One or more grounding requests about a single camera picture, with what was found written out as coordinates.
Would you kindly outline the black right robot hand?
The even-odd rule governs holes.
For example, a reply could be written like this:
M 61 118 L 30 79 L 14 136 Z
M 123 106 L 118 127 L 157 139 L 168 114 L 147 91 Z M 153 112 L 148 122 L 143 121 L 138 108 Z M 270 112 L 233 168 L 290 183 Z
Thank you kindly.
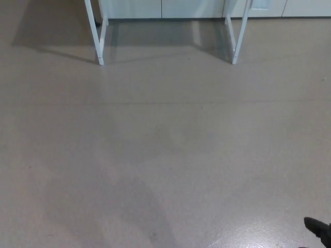
M 320 239 L 326 248 L 330 248 L 330 224 L 328 225 L 311 217 L 304 217 L 304 224 L 310 232 Z

